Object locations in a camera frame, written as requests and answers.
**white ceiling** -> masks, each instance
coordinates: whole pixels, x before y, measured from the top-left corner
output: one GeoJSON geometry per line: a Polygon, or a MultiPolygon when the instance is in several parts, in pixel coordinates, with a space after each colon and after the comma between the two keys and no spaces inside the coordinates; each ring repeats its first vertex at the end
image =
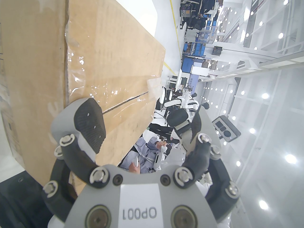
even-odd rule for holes
{"type": "Polygon", "coordinates": [[[304,0],[289,0],[287,5],[284,0],[251,0],[250,11],[262,4],[247,22],[243,17],[248,0],[242,1],[241,8],[224,7],[219,29],[225,29],[226,36],[220,41],[284,56],[248,70],[251,73],[231,71],[232,77],[227,77],[229,72],[223,73],[223,78],[200,82],[196,88],[199,101],[209,100],[207,112],[211,120],[226,110],[225,115],[242,133],[222,147],[222,160],[241,190],[241,200],[231,216],[232,227],[303,227],[304,52],[300,51],[304,50],[304,0]],[[249,36],[240,42],[243,29],[249,36]],[[281,32],[284,37],[278,39],[281,32]],[[239,84],[235,77],[241,78],[239,84]],[[287,162],[288,154],[296,157],[295,164],[287,162]],[[267,210],[260,207],[261,200],[267,203],[267,210]]]}
{"type": "Polygon", "coordinates": [[[303,0],[288,0],[287,5],[283,4],[285,0],[241,1],[240,8],[235,6],[228,9],[224,3],[223,12],[219,16],[219,21],[223,23],[218,26],[220,32],[225,30],[226,35],[218,39],[219,41],[243,44],[247,48],[257,47],[259,50],[281,54],[291,54],[304,49],[303,0]],[[254,14],[244,21],[246,7],[254,11],[254,14]],[[242,30],[249,35],[240,42],[242,30]],[[280,33],[284,34],[282,39],[278,39],[280,33]]]}

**cardboard box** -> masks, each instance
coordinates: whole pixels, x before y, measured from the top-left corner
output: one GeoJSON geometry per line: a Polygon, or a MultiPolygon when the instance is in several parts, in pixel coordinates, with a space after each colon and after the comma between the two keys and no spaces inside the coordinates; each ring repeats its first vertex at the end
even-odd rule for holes
{"type": "Polygon", "coordinates": [[[4,118],[25,169],[49,181],[51,122],[85,97],[105,113],[96,162],[117,165],[152,121],[147,80],[160,77],[164,48],[116,0],[0,0],[0,8],[4,118]]]}

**person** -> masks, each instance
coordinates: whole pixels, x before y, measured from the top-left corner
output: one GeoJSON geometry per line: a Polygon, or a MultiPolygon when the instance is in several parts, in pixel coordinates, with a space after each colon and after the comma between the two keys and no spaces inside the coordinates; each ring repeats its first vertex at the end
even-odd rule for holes
{"type": "Polygon", "coordinates": [[[166,145],[165,141],[159,141],[157,137],[152,137],[148,143],[140,137],[118,167],[136,174],[155,172],[153,165],[156,155],[161,147],[166,145]],[[138,167],[132,162],[136,157],[138,157],[138,167]]]}
{"type": "Polygon", "coordinates": [[[152,131],[153,133],[166,138],[167,141],[170,140],[171,143],[179,143],[178,139],[171,138],[173,127],[161,126],[156,123],[149,124],[147,130],[152,131]]]}

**hex bolt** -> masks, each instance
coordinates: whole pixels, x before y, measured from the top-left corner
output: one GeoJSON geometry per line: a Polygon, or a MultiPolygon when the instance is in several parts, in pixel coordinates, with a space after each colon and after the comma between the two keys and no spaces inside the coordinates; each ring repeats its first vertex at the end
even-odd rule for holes
{"type": "Polygon", "coordinates": [[[205,133],[198,134],[197,138],[201,143],[211,143],[211,138],[205,133]]]}

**controller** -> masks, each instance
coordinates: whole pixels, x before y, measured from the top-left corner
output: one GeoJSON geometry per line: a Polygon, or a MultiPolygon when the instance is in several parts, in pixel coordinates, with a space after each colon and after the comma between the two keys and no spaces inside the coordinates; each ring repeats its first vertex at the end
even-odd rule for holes
{"type": "Polygon", "coordinates": [[[135,165],[135,167],[138,167],[138,157],[135,157],[135,158],[132,160],[132,163],[135,165]]]}

